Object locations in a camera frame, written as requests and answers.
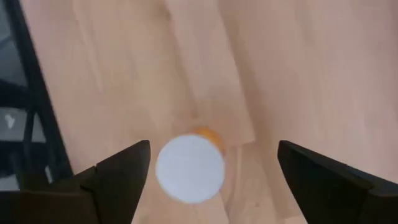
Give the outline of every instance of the wooden floor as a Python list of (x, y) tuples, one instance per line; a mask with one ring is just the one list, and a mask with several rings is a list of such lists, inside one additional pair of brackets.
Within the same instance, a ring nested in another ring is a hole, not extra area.
[[(281, 139), (398, 182), (394, 0), (22, 0), (73, 170), (149, 139), (133, 223), (305, 220)], [(220, 193), (169, 198), (160, 148), (197, 125), (226, 151)]]

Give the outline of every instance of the wooden board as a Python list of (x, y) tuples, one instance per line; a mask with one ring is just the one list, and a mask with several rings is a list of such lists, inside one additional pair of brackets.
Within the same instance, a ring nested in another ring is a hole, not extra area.
[(307, 224), (304, 216), (298, 215), (295, 217), (286, 218), (282, 224)]
[(220, 1), (280, 218), (287, 139), (398, 182), (395, 1)]
[(166, 0), (201, 122), (229, 146), (254, 141), (254, 131), (215, 0)]
[(155, 178), (161, 147), (200, 116), (163, 2), (22, 3), (73, 170), (149, 139), (150, 170), (133, 223), (228, 223), (220, 195), (187, 205)]
[(256, 143), (226, 152), (221, 196), (230, 223), (277, 224), (274, 202)]

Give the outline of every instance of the orange object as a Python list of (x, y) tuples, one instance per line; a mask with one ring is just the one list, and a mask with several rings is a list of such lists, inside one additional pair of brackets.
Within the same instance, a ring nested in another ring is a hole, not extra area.
[(222, 155), (224, 154), (224, 144), (221, 139), (221, 136), (210, 129), (209, 127), (206, 126), (200, 126), (197, 127), (193, 130), (194, 134), (198, 134), (209, 140), (211, 143), (213, 143), (219, 150)]

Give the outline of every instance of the white disc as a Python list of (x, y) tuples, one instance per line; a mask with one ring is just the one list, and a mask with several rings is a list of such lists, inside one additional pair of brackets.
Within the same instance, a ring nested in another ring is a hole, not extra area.
[(216, 195), (224, 181), (224, 160), (209, 140), (199, 135), (168, 142), (156, 162), (156, 177), (171, 197), (200, 203)]

